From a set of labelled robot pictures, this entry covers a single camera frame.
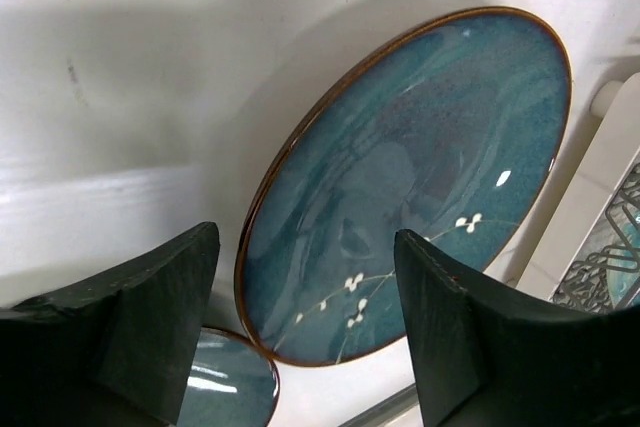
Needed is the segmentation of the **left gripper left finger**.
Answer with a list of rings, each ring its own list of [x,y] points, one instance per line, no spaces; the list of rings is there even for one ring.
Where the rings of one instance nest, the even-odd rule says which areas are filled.
[[[173,426],[220,250],[200,223],[1,312],[5,426]]]

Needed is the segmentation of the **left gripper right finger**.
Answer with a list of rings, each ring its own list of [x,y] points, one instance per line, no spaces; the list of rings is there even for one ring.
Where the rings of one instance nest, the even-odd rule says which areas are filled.
[[[411,230],[394,263],[427,426],[635,426],[639,311],[590,314],[520,292]]]

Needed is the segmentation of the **dark teal plate top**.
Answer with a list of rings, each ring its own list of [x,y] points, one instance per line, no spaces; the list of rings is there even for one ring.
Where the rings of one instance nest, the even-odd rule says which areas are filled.
[[[252,200],[234,271],[251,341],[320,367],[403,338],[397,232],[486,270],[549,177],[571,95],[558,34],[504,6],[419,24],[359,61],[294,128]]]

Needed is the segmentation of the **dark teal plate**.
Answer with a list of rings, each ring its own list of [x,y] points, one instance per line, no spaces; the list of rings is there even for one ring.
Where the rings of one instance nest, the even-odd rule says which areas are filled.
[[[200,332],[179,427],[262,427],[275,412],[277,367],[247,338],[221,329]]]
[[[486,270],[549,177],[571,95],[558,34],[504,6],[419,24],[359,61],[294,128],[252,200],[234,271],[251,341],[320,367],[403,338],[397,232]]]

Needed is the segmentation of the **red teal floral plate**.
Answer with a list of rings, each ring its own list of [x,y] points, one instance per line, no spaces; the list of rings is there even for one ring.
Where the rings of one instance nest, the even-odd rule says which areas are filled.
[[[604,247],[607,286],[614,309],[639,304],[639,201],[616,200],[605,211],[614,238]]]

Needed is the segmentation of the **white tray under rack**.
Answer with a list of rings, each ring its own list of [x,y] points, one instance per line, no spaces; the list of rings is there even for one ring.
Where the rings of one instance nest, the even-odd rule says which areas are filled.
[[[548,300],[639,156],[639,75],[610,81],[590,112],[601,120],[516,289]]]

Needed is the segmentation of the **dark teal plate left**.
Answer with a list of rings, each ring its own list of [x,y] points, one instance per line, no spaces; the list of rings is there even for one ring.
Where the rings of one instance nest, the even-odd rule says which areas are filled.
[[[275,412],[277,367],[247,338],[221,329],[200,332],[179,427],[262,427]]]

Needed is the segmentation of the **aluminium mounting rail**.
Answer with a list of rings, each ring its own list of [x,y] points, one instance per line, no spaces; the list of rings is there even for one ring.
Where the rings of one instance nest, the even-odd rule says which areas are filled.
[[[417,388],[413,383],[342,423],[339,427],[386,426],[418,404]]]

